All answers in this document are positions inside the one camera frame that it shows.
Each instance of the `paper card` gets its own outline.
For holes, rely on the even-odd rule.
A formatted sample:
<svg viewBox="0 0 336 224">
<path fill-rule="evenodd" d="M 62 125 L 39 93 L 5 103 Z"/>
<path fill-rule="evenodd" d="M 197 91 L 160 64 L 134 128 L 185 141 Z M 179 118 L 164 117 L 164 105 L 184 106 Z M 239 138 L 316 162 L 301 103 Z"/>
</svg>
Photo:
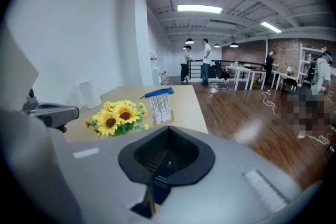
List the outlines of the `paper card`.
<svg viewBox="0 0 336 224">
<path fill-rule="evenodd" d="M 168 94 L 150 97 L 150 102 L 156 124 L 170 121 L 172 119 Z"/>
</svg>

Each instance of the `wooden floor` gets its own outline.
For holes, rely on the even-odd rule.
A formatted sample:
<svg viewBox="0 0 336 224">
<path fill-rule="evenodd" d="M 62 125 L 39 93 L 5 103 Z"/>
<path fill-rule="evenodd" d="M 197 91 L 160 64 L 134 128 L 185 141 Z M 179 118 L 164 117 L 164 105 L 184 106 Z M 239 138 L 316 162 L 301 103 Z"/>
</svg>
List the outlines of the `wooden floor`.
<svg viewBox="0 0 336 224">
<path fill-rule="evenodd" d="M 170 84 L 180 84 L 179 78 L 170 77 Z M 192 84 L 209 134 L 250 147 L 289 174 L 302 189 L 323 178 L 330 157 L 326 147 L 311 138 L 299 140 L 298 130 L 263 104 L 264 96 L 257 85 L 245 91 L 245 84 L 240 83 L 234 91 L 232 83 L 228 83 L 229 90 L 216 89 L 212 83 L 208 87 Z M 275 103 L 277 113 L 284 107 L 279 91 L 272 90 L 267 100 Z M 318 135 L 330 131 L 328 124 L 319 127 Z"/>
</svg>

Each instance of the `railing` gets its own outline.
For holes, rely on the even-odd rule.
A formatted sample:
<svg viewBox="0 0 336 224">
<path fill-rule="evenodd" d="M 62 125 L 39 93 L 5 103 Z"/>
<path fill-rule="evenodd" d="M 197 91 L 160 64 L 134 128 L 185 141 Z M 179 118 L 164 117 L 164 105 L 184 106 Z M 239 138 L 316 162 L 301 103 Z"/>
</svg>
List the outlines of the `railing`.
<svg viewBox="0 0 336 224">
<path fill-rule="evenodd" d="M 217 77 L 217 67 L 214 62 L 219 62 L 220 66 L 222 67 L 222 70 L 225 70 L 225 66 L 230 66 L 231 63 L 234 63 L 235 61 L 229 61 L 229 60 L 212 60 L 211 64 L 209 66 L 209 78 L 215 79 Z M 239 65 L 248 64 L 249 66 L 246 66 L 246 68 L 254 69 L 254 70 L 262 70 L 263 69 L 263 63 L 256 63 L 256 62 L 238 62 Z M 196 61 L 190 61 L 189 62 L 189 77 L 190 79 L 200 79 L 201 78 L 201 66 L 202 66 L 202 60 L 196 60 Z M 234 74 L 234 71 L 228 70 L 228 72 L 231 74 Z M 245 72 L 240 73 L 240 77 L 244 79 Z"/>
</svg>

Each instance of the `shelf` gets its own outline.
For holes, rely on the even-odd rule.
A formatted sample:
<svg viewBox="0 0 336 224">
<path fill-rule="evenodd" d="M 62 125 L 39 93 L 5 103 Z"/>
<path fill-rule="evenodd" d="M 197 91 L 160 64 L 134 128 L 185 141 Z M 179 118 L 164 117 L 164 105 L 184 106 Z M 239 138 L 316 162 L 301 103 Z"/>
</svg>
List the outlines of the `shelf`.
<svg viewBox="0 0 336 224">
<path fill-rule="evenodd" d="M 323 54 L 324 53 L 324 51 L 318 50 L 318 49 L 312 49 L 312 48 L 306 48 L 306 47 L 304 47 L 302 49 L 305 50 L 305 51 L 308 51 L 308 52 L 314 52 L 316 54 Z"/>
</svg>

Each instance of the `white shirt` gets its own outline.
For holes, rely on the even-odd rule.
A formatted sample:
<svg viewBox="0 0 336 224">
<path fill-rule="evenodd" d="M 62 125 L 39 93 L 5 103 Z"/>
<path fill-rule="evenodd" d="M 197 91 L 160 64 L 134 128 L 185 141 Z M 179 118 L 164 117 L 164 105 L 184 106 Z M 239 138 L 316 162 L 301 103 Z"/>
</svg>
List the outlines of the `white shirt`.
<svg viewBox="0 0 336 224">
<path fill-rule="evenodd" d="M 180 63 L 187 64 L 188 61 L 192 61 L 192 58 L 189 56 L 189 51 L 183 50 L 183 52 L 181 52 Z"/>
<path fill-rule="evenodd" d="M 209 53 L 207 58 L 204 58 L 204 56 L 205 56 L 205 54 L 208 50 L 210 51 L 210 53 Z M 203 63 L 208 63 L 210 65 L 210 63 L 211 63 L 211 51 L 212 51 L 211 46 L 208 43 L 206 43 L 205 46 L 204 46 Z"/>
<path fill-rule="evenodd" d="M 312 94 L 319 94 L 321 93 L 322 85 L 324 80 L 331 80 L 330 78 L 330 66 L 328 65 L 327 61 L 323 58 L 317 59 L 317 74 L 318 74 L 318 81 L 316 84 L 311 86 L 311 93 Z"/>
</svg>

